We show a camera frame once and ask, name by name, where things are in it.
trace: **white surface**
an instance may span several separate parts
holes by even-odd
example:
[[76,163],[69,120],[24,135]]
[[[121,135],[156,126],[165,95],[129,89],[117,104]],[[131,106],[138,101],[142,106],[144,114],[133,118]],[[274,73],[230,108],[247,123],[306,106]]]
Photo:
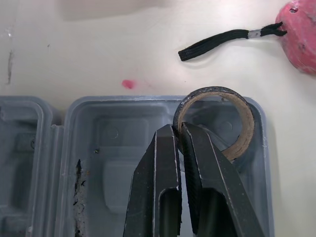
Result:
[[85,95],[184,95],[211,85],[252,97],[268,119],[276,237],[315,236],[316,78],[293,68],[274,37],[235,40],[188,63],[177,55],[211,35],[273,23],[286,2],[1,0],[0,94],[39,96],[62,110]]

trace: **brown ring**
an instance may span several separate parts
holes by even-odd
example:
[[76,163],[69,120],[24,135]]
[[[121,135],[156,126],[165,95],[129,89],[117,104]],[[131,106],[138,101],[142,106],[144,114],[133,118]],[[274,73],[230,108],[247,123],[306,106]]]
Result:
[[189,107],[198,100],[208,96],[221,96],[232,102],[240,115],[242,129],[240,136],[234,144],[222,151],[226,158],[230,161],[240,157],[248,148],[255,128],[254,117],[246,100],[233,90],[225,87],[211,86],[205,87],[191,92],[178,106],[174,118],[173,127],[177,133],[181,133],[182,121]]

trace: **debris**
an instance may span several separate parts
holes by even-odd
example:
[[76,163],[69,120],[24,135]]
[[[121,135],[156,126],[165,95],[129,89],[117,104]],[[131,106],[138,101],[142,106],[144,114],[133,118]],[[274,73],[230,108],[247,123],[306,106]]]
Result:
[[6,83],[7,85],[11,84],[11,75],[12,75],[12,65],[13,65],[13,51],[11,50],[9,53],[9,58],[8,58],[8,82]]

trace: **elastic strap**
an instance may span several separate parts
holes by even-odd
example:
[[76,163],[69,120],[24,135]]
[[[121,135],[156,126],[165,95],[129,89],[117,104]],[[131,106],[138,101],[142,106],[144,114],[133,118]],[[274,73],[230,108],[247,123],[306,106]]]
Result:
[[189,59],[198,57],[202,54],[205,54],[206,52],[216,48],[217,46],[221,45],[222,43],[225,43],[230,40],[235,39],[251,39],[251,38],[257,38],[267,35],[276,35],[276,36],[284,36],[287,31],[281,31],[278,30],[278,28],[283,23],[276,23],[271,24],[268,26],[263,27],[260,30],[255,31],[248,31],[248,30],[232,30],[227,31],[215,36],[211,36],[207,39],[203,39],[190,47],[187,47],[181,51],[178,52],[181,61],[187,61]]

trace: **plastic container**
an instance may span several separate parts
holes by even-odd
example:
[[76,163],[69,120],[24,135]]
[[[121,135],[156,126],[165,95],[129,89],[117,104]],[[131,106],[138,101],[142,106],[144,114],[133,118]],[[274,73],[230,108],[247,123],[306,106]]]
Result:
[[[85,97],[71,105],[61,126],[42,100],[0,97],[0,237],[122,236],[132,173],[183,98]],[[247,101],[255,135],[234,165],[265,235],[274,237],[265,118]],[[194,103],[185,119],[208,128],[222,149],[241,129],[237,110],[217,97]],[[192,236],[185,192],[183,182],[183,237]]]

